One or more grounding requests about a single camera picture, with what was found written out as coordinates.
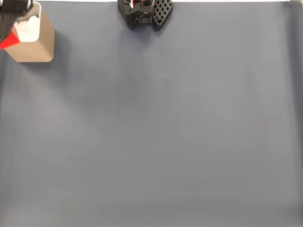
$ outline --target gray table surface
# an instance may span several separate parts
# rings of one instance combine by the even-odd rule
[[[51,63],[0,53],[0,227],[303,226],[297,3],[46,3]]]

